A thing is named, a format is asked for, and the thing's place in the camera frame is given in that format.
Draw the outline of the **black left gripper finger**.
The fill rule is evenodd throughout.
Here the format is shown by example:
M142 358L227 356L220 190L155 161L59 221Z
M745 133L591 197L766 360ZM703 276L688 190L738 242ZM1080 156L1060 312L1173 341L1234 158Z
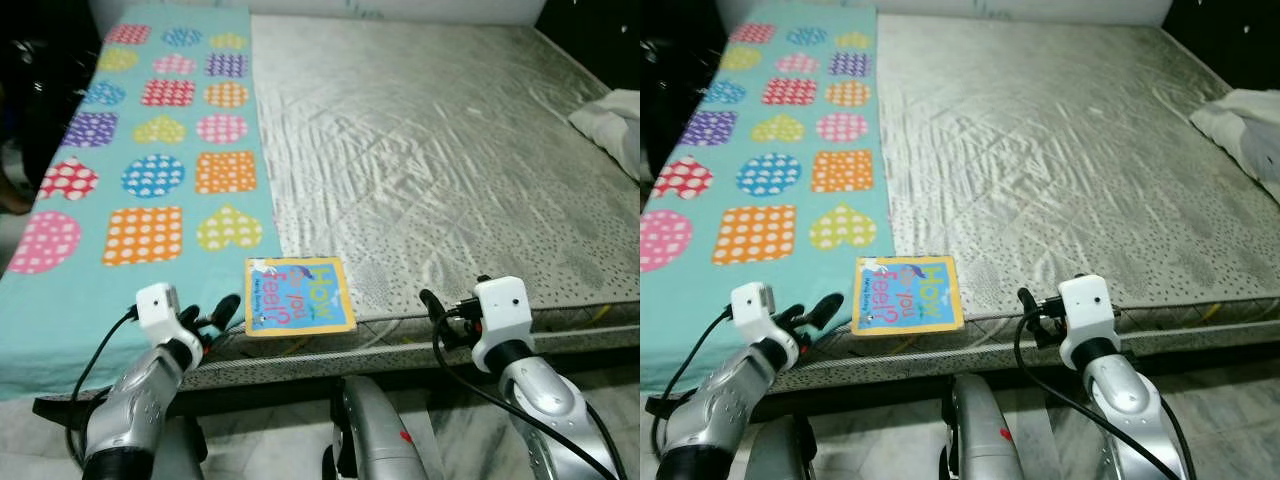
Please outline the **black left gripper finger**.
M241 297L238 294L223 297L214 311L206 316L206 324L224 332L234 319L239 306Z
M844 303L841 293L831 293L819 300L813 308L805 314L805 324L817 330L823 330L836 316Z

